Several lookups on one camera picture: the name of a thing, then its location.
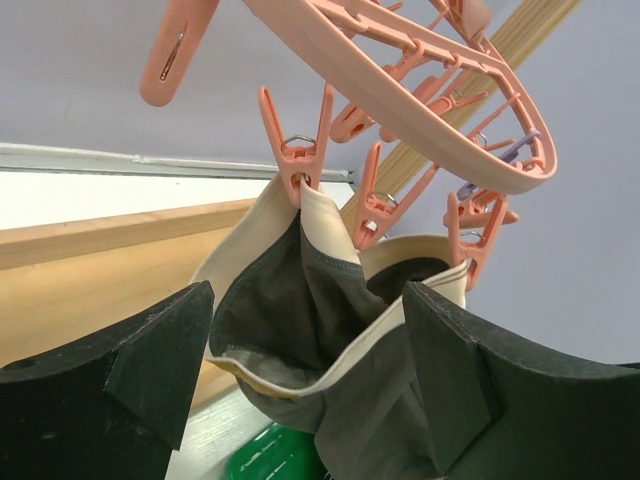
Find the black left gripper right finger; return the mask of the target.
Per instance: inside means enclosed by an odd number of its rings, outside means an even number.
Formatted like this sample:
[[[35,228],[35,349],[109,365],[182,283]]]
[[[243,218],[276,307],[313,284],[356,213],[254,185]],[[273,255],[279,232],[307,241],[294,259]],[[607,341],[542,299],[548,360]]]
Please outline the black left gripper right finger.
[[[448,479],[635,479],[639,367],[571,356],[417,283],[403,293],[427,448]]]

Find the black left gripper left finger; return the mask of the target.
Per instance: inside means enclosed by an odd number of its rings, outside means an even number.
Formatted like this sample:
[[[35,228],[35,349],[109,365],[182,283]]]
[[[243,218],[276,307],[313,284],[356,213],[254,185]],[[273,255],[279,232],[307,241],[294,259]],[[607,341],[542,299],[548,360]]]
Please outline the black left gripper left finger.
[[[4,479],[162,479],[181,446],[214,293],[192,284],[1,370]]]

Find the pink round clip hanger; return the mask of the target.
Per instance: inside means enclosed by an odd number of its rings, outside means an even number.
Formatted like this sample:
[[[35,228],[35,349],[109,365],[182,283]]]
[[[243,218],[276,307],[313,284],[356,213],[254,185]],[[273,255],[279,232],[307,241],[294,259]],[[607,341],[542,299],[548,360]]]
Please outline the pink round clip hanger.
[[[528,192],[552,177],[557,155],[534,102],[507,62],[485,37],[491,13],[481,1],[439,1],[440,20],[456,39],[419,25],[376,1],[252,1],[249,10],[325,82],[317,135],[285,137],[272,98],[261,89],[259,108],[288,203],[299,207],[316,190],[329,142],[344,143],[372,125],[381,142],[401,140],[430,168],[397,206],[374,189],[380,149],[368,154],[353,240],[366,248],[379,240],[429,185],[447,170],[466,182],[447,203],[444,224],[455,263],[468,266],[474,285],[505,223],[516,220],[511,194]],[[445,120],[470,99],[454,92],[470,74],[492,80],[517,117],[520,141],[479,143]]]

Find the dark olive underwear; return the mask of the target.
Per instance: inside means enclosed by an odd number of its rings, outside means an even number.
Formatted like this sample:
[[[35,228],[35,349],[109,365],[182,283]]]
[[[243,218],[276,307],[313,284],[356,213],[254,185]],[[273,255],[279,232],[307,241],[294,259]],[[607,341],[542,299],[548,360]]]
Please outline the dark olive underwear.
[[[196,270],[214,291],[206,359],[270,419],[313,435],[336,479],[434,479],[402,304],[411,281],[464,305],[444,236],[360,251],[333,200],[280,179]]]

